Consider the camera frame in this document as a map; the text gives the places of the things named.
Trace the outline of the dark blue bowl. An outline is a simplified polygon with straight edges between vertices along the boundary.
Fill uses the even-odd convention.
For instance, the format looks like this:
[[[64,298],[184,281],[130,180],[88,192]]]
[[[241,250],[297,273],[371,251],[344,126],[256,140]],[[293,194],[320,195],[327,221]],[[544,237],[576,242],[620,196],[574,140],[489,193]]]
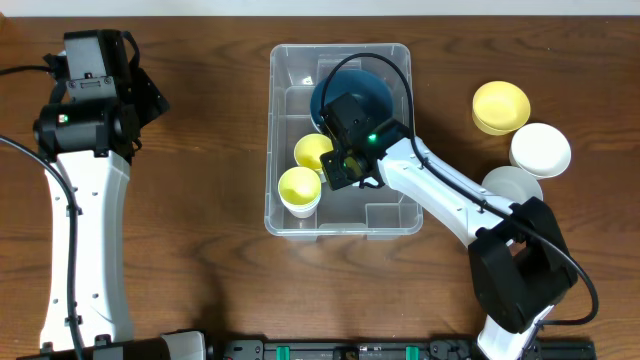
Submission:
[[[392,117],[394,104],[389,87],[374,74],[357,69],[338,71],[326,92],[328,104],[344,93],[351,93],[368,117],[385,121]]]

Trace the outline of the yellow cup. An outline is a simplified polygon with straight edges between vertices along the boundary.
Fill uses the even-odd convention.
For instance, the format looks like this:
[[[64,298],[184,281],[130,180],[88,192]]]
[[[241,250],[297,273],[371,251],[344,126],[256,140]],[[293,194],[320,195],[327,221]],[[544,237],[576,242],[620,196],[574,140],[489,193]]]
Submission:
[[[319,175],[302,166],[286,170],[278,181],[280,198],[294,206],[311,204],[321,196],[321,188]]]
[[[298,166],[322,172],[320,157],[333,150],[329,137],[313,133],[303,136],[294,147],[294,160]]]

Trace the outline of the grey small bowl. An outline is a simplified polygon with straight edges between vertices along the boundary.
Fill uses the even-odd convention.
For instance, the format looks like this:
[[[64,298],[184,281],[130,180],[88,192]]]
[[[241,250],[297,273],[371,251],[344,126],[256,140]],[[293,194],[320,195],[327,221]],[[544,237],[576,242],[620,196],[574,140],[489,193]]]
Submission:
[[[501,166],[490,171],[482,186],[493,194],[524,203],[531,197],[543,200],[538,181],[525,170],[514,166]]]

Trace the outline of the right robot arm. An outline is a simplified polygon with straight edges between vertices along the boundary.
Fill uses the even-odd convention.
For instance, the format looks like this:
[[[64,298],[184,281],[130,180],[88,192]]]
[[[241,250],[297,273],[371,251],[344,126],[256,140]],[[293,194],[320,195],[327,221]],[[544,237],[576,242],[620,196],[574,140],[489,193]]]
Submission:
[[[492,194],[433,155],[412,124],[368,114],[344,93],[323,100],[321,157],[329,186],[396,190],[416,201],[467,248],[475,296],[487,315],[478,337],[489,359],[520,359],[580,274],[542,200]]]

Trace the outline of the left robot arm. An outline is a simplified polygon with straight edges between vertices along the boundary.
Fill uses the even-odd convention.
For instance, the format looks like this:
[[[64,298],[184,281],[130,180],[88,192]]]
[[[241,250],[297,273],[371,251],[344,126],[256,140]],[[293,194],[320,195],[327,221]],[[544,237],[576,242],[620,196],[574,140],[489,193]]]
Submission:
[[[122,225],[141,130],[169,104],[128,56],[119,30],[68,32],[47,55],[56,86],[34,122],[52,206],[49,304],[40,359],[204,359],[205,336],[134,337],[123,274]]]

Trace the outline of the clear plastic storage bin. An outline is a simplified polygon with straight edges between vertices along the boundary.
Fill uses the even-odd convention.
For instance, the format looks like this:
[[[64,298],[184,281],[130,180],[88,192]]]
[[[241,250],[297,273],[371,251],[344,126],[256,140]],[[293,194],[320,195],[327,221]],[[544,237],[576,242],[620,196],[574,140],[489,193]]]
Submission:
[[[322,81],[334,67],[374,75],[376,84],[357,88],[364,96],[383,96],[395,119],[406,123],[405,84],[411,80],[411,55],[400,43],[281,44],[270,56],[270,101],[266,157],[264,223],[275,236],[313,241],[320,236],[363,235],[392,240],[418,232],[423,209],[413,199],[389,187],[360,189],[350,185],[337,191],[322,188],[316,211],[297,218],[282,203],[277,184],[295,166],[294,148],[315,132]]]

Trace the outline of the yellow small bowl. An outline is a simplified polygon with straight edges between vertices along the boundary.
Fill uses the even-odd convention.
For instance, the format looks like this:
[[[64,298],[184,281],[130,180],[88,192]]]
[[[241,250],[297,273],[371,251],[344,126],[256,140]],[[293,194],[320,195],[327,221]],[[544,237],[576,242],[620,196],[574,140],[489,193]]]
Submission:
[[[524,126],[531,115],[531,104],[522,89],[506,81],[480,86],[472,98],[472,119],[484,133],[501,136]]]

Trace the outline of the white small bowl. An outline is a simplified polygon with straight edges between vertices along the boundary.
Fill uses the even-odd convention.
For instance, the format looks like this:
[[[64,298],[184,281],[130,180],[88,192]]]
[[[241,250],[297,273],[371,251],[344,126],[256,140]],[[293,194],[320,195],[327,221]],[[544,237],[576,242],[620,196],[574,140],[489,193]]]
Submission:
[[[537,179],[559,176],[568,169],[571,158],[566,136],[544,123],[521,127],[513,135],[509,149],[510,163]]]

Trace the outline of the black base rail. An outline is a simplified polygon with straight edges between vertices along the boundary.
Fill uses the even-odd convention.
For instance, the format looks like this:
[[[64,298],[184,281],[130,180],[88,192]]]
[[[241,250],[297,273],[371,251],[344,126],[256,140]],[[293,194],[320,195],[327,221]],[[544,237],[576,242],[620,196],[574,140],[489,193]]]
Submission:
[[[471,338],[418,342],[283,342],[241,339],[209,345],[213,360],[485,360]]]

